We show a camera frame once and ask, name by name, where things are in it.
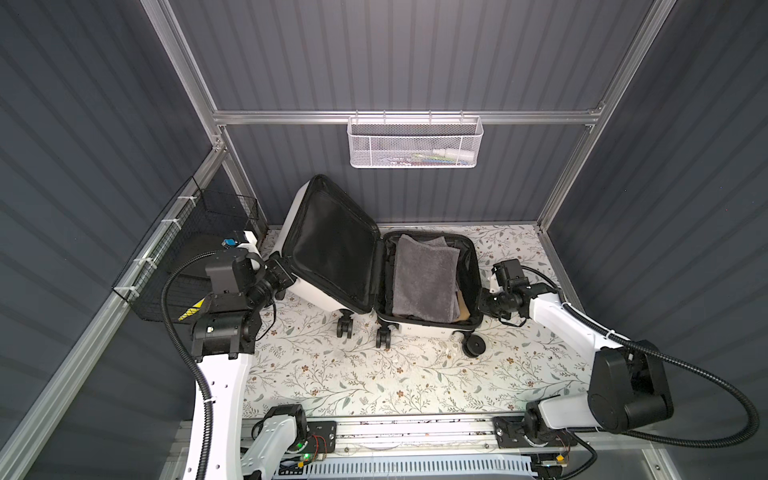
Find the grey towel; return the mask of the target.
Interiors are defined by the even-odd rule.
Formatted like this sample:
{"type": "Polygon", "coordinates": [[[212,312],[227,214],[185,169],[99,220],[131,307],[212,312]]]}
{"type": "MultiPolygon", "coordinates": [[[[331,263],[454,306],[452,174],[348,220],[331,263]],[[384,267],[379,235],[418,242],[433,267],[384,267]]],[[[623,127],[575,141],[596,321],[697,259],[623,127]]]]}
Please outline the grey towel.
{"type": "Polygon", "coordinates": [[[418,241],[402,235],[396,247],[392,314],[452,323],[460,313],[457,266],[460,250],[444,237],[418,241]]]}

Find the white tube in basket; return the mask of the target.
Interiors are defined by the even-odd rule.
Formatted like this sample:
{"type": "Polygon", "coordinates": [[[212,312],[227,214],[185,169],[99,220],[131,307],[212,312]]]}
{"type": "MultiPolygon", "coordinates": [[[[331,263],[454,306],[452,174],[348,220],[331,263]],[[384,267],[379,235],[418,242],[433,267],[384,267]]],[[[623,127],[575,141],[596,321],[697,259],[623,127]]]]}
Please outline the white tube in basket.
{"type": "Polygon", "coordinates": [[[477,153],[473,150],[445,148],[445,149],[433,149],[432,155],[434,157],[440,157],[447,162],[452,162],[456,164],[473,165],[476,163],[477,153]]]}

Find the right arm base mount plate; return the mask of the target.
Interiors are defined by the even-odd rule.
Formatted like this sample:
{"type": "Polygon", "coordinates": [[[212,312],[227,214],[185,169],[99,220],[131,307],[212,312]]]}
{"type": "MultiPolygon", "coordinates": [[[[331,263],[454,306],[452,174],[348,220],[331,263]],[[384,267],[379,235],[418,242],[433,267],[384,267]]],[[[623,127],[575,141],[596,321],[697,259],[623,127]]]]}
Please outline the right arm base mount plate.
{"type": "Polygon", "coordinates": [[[571,435],[563,431],[548,430],[539,427],[525,416],[494,416],[493,433],[500,448],[544,448],[562,447],[569,449],[577,446],[571,435]]]}

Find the white perforated vent panel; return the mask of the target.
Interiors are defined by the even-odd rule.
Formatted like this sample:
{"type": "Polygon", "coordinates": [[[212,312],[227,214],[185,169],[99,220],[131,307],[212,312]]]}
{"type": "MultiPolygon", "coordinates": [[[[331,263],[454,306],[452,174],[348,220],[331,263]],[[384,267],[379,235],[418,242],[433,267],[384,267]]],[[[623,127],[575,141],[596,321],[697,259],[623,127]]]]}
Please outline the white perforated vent panel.
{"type": "Polygon", "coordinates": [[[505,454],[331,458],[279,470],[275,479],[535,479],[529,457],[505,454]]]}

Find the aluminium front rail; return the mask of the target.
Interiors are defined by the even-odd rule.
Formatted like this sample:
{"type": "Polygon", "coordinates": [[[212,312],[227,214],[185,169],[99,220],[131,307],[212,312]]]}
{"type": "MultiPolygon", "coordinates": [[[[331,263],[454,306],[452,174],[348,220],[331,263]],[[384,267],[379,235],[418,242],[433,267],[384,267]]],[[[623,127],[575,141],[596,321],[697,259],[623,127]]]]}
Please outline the aluminium front rail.
{"type": "Polygon", "coordinates": [[[565,448],[567,436],[546,446],[523,436],[521,414],[513,412],[309,417],[310,428],[333,422],[321,440],[332,457],[367,454],[544,453],[565,448]]]}

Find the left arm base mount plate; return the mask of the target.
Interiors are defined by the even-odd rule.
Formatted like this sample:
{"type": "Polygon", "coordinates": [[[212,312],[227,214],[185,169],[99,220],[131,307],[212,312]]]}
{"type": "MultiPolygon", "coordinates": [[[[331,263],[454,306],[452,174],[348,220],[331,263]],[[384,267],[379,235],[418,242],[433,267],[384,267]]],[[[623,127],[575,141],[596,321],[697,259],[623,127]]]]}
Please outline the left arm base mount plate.
{"type": "Polygon", "coordinates": [[[336,421],[313,421],[307,424],[307,433],[295,445],[294,453],[307,457],[315,454],[330,454],[336,449],[338,436],[336,421]]]}

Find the yellow black striped item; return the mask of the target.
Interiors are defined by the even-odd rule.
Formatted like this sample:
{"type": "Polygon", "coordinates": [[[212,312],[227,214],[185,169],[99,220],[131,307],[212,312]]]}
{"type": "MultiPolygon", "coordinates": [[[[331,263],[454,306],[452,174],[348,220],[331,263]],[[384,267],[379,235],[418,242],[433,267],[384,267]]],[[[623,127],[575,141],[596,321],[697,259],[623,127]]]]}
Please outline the yellow black striped item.
{"type": "Polygon", "coordinates": [[[183,322],[186,319],[196,315],[201,310],[204,303],[205,303],[205,299],[201,299],[198,302],[196,302],[194,305],[189,307],[181,316],[178,317],[178,321],[183,322]]]}

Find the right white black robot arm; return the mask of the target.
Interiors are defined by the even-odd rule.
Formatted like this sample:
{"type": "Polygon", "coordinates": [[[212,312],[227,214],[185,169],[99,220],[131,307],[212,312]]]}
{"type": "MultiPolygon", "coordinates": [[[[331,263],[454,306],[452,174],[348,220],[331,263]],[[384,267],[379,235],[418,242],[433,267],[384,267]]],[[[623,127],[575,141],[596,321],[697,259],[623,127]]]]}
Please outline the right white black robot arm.
{"type": "Polygon", "coordinates": [[[527,404],[522,419],[526,439],[542,445],[565,430],[601,430],[662,445],[719,449],[751,439],[759,430],[759,412],[738,388],[689,362],[660,352],[648,341],[633,341],[588,317],[565,300],[547,276],[532,283],[533,268],[517,260],[493,265],[490,286],[481,294],[483,314],[509,324],[513,314],[551,330],[591,369],[583,394],[549,397],[527,404]],[[670,419],[673,398],[666,366],[696,375],[732,396],[744,409],[746,424],[738,432],[715,439],[685,439],[644,432],[644,427],[670,419]]]}

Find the black carry-on suitcase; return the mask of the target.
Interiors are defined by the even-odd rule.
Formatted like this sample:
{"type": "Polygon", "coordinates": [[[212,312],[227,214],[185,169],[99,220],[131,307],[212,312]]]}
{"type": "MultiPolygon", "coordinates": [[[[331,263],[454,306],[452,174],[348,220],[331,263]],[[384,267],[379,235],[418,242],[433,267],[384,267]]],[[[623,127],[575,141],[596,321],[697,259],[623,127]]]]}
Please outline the black carry-on suitcase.
{"type": "Polygon", "coordinates": [[[316,175],[297,192],[274,252],[287,260],[296,282],[289,292],[327,311],[340,311],[338,336],[351,336],[354,315],[373,314],[379,329],[377,347],[391,345],[392,330],[418,337],[448,338],[460,333],[462,350],[476,358],[486,349],[476,334],[483,314],[478,309],[482,281],[473,242],[434,231],[382,233],[377,223],[336,183],[316,175]],[[396,247],[402,235],[418,241],[444,237],[460,250],[457,266],[461,291],[471,316],[466,321],[435,323],[392,314],[396,247]]]}

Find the tan shorts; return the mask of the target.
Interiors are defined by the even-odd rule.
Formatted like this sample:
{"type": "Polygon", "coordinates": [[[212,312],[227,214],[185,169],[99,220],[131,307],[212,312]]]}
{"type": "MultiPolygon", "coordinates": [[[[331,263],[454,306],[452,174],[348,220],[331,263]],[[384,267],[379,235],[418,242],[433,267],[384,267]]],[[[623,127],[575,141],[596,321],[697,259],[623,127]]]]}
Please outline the tan shorts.
{"type": "Polygon", "coordinates": [[[458,304],[458,316],[456,318],[456,322],[466,321],[470,318],[471,313],[469,311],[469,308],[466,305],[462,292],[458,291],[456,293],[456,297],[457,297],[457,304],[458,304]]]}

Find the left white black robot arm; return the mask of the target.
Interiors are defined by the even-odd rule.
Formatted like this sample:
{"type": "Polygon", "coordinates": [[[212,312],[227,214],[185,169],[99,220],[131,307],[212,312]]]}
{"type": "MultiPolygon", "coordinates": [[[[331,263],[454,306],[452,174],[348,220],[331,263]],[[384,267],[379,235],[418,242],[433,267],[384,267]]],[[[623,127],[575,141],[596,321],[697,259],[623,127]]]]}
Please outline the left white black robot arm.
{"type": "Polygon", "coordinates": [[[270,479],[283,456],[307,441],[308,426],[298,404],[272,408],[247,450],[241,448],[243,404],[256,348],[265,336],[261,312],[295,282],[281,256],[267,259],[244,248],[199,254],[212,290],[196,313],[191,343],[185,345],[168,307],[178,267],[160,294],[163,324],[195,384],[193,423],[185,479],[270,479]]]}

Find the black flat pad in basket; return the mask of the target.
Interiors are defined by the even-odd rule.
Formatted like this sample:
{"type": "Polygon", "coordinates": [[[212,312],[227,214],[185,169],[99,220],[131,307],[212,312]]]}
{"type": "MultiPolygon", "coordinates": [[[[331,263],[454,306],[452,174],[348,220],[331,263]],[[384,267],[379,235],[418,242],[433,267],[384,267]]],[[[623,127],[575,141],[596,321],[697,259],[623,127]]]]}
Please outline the black flat pad in basket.
{"type": "Polygon", "coordinates": [[[191,276],[198,279],[210,279],[210,274],[213,274],[213,278],[218,281],[224,278],[226,275],[231,274],[232,270],[232,255],[221,254],[221,251],[228,250],[221,246],[221,242],[224,239],[222,236],[217,236],[208,233],[194,233],[188,239],[181,242],[178,251],[175,253],[174,258],[171,260],[168,267],[169,275],[172,275],[176,270],[185,265],[187,262],[193,260],[195,257],[213,252],[214,255],[195,261],[181,271],[182,275],[191,276]]]}

